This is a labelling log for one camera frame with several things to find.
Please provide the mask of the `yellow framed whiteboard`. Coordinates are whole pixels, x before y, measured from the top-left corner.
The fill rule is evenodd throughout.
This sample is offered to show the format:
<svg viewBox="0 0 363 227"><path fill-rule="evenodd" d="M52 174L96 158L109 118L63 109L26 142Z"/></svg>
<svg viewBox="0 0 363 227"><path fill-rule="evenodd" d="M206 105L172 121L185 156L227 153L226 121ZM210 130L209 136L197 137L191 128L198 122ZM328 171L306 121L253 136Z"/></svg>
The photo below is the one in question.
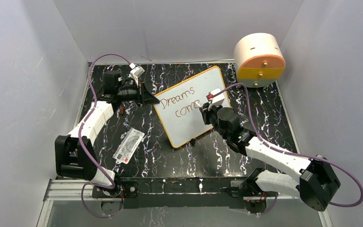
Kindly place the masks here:
<svg viewBox="0 0 363 227"><path fill-rule="evenodd" d="M213 128L205 125L199 106L212 90L226 88L221 69L213 66L158 94L154 108L173 148L179 148Z"/></svg>

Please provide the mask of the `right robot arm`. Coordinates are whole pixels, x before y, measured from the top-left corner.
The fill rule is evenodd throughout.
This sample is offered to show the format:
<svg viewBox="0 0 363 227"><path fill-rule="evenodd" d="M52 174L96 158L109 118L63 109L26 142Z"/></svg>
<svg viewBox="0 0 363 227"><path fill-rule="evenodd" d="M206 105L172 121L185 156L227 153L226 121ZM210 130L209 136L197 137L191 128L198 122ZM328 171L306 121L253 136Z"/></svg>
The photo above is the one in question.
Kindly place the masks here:
<svg viewBox="0 0 363 227"><path fill-rule="evenodd" d="M302 158L288 150L272 150L255 132L240 125L239 116L230 107L206 103L199 110L204 124L211 124L232 151L280 170L279 173L273 173L256 168L240 184L231 184L228 190L232 196L259 196L265 192L277 192L298 197L316 211L324 211L331 203L341 183L323 156Z"/></svg>

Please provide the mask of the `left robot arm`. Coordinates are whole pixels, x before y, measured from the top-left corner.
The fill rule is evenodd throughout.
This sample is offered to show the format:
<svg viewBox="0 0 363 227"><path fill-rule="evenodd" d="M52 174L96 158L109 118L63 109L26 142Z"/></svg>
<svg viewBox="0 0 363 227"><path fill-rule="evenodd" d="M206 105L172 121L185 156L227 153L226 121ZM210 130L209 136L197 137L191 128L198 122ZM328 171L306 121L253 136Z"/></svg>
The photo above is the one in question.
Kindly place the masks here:
<svg viewBox="0 0 363 227"><path fill-rule="evenodd" d="M91 87L94 97L87 114L67 135L59 135L54 142L58 176L86 180L111 197L120 195L121 182L116 180L114 171L100 166L93 145L122 102L133 101L139 106L159 103L139 80L143 73L140 66L132 69L127 78L119 71L109 71L103 75L103 86L98 92Z"/></svg>

